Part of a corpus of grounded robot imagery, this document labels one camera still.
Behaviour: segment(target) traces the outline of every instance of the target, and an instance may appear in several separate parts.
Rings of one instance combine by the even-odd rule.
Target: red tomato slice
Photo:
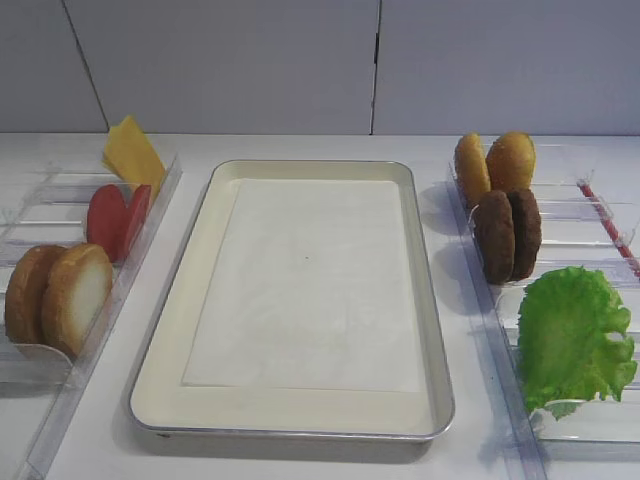
[[[96,190],[87,211],[87,242],[104,248],[111,262],[118,260],[118,243],[127,216],[122,192],[115,185]]]
[[[129,256],[133,242],[135,242],[142,225],[144,225],[150,201],[151,185],[140,185],[136,188],[129,208],[127,209],[127,217],[119,242],[118,256],[122,260],[125,260]]]

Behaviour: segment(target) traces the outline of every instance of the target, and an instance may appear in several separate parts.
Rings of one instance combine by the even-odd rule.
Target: toasted bun
[[[478,204],[482,195],[491,190],[480,135],[475,132],[467,133],[458,141],[454,165],[467,206],[472,208]]]
[[[536,166],[533,141],[524,132],[508,132],[498,138],[487,154],[491,188],[510,192],[529,188]]]
[[[11,274],[4,306],[7,336],[14,343],[44,343],[40,321],[49,271],[65,252],[57,245],[39,245],[27,251]]]
[[[42,303],[49,345],[75,358],[111,290],[113,270],[99,245],[83,243],[58,258]]]
[[[508,195],[516,240],[511,280],[522,280],[533,272],[542,243],[542,221],[538,203],[529,189],[514,190]]]
[[[513,219],[507,195],[500,190],[483,195],[473,220],[474,235],[484,260],[484,275],[489,283],[501,285],[511,278],[515,254]]]

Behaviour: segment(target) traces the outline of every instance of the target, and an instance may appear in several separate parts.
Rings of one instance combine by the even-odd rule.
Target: baking tray
[[[420,457],[454,399],[411,171],[220,165],[129,405],[211,456]]]
[[[17,345],[4,333],[4,295],[22,255],[38,244],[84,241],[95,191],[115,184],[101,171],[48,170],[0,179],[0,479],[46,476],[102,348],[180,180],[175,159],[126,261],[114,265],[114,283],[74,362],[45,345]]]
[[[564,163],[565,174],[534,177],[531,189],[542,217],[542,246],[530,278],[503,286],[489,285],[482,273],[482,256],[473,237],[473,211],[465,208],[453,165],[447,188],[474,283],[483,327],[503,393],[507,401],[520,457],[529,478],[547,478],[545,459],[631,460],[640,453],[640,373],[628,385],[622,402],[609,398],[580,403],[571,415],[555,420],[542,409],[528,415],[517,374],[518,309],[524,288],[547,271],[566,266],[601,270],[632,312],[628,335],[636,341],[640,360],[640,268],[632,248],[640,207],[633,203],[609,203],[592,190],[595,168],[571,168],[582,155],[593,158],[586,147],[538,145],[538,164]]]

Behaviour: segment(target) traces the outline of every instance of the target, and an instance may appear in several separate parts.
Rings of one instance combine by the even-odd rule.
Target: green lettuce
[[[636,373],[631,312],[600,271],[568,267],[542,275],[525,289],[519,310],[518,367],[526,408],[553,400],[620,401]],[[559,418],[574,405],[550,408]]]

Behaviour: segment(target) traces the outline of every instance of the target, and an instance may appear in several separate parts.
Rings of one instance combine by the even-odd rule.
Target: clear plastic tray
[[[22,255],[37,244],[85,241],[93,193],[113,183],[107,172],[53,171],[0,180],[0,480],[44,478],[120,309],[131,289],[182,170],[174,160],[126,261],[75,362],[43,345],[15,345],[4,330],[4,295]]]
[[[580,153],[590,161],[581,161]],[[482,272],[482,256],[473,238],[473,210],[449,169],[447,190],[473,280],[484,330],[487,333],[503,394],[528,478],[547,478],[543,459],[589,451],[591,459],[628,460],[640,453],[640,374],[625,389],[622,402],[612,399],[583,403],[558,421],[544,410],[528,415],[516,373],[518,309],[524,287],[546,271],[566,266],[601,270],[632,311],[629,334],[636,340],[634,358],[640,360],[640,268],[630,244],[640,220],[640,207],[607,203],[591,189],[596,155],[588,149],[567,155],[565,147],[538,146],[538,162],[564,163],[566,175],[531,186],[542,218],[542,246],[530,278],[503,286],[489,285]]]

